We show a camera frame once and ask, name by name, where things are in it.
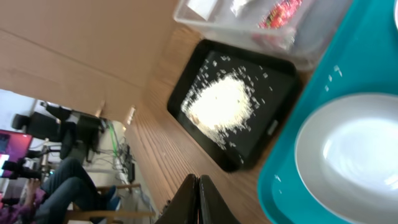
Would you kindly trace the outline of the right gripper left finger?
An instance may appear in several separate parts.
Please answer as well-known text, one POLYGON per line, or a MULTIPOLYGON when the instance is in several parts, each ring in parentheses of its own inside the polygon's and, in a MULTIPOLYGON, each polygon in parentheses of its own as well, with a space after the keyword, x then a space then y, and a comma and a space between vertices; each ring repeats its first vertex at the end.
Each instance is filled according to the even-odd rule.
POLYGON ((188 174, 155 224, 198 223, 198 179, 188 174))

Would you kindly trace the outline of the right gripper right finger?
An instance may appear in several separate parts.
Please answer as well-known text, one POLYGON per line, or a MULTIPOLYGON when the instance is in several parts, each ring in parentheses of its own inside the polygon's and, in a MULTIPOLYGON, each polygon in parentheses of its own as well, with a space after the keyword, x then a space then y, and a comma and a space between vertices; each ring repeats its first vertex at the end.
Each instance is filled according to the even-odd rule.
POLYGON ((202 175, 198 186, 200 224, 240 224, 208 175, 202 175))

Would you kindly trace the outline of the rice grains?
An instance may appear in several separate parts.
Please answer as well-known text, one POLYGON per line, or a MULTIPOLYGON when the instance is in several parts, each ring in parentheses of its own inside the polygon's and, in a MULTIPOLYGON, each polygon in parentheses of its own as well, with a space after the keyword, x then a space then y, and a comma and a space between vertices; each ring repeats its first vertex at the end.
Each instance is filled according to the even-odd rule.
POLYGON ((245 164, 269 122, 272 94, 268 68, 212 51, 180 109, 206 137, 245 164))

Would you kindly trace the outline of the white bowl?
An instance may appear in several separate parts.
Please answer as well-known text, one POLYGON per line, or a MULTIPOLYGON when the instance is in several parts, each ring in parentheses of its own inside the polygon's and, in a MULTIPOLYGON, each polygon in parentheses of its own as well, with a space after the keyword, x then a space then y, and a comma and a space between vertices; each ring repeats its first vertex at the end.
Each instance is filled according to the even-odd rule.
POLYGON ((315 110, 295 140, 310 195, 351 223, 397 223, 397 96, 347 95, 315 110))

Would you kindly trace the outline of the red snack wrapper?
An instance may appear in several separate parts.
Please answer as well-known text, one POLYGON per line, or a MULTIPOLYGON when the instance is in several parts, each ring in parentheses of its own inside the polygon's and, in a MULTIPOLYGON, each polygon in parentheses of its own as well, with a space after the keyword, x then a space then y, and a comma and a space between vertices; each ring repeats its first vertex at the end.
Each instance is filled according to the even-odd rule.
POLYGON ((254 34, 252 36, 253 41, 261 47, 272 45, 284 50, 290 49, 295 41, 298 26, 298 20, 294 17, 302 2, 302 0, 283 0, 278 2, 268 15, 264 16, 262 21, 258 23, 258 28, 268 30, 285 29, 285 31, 280 35, 254 34))

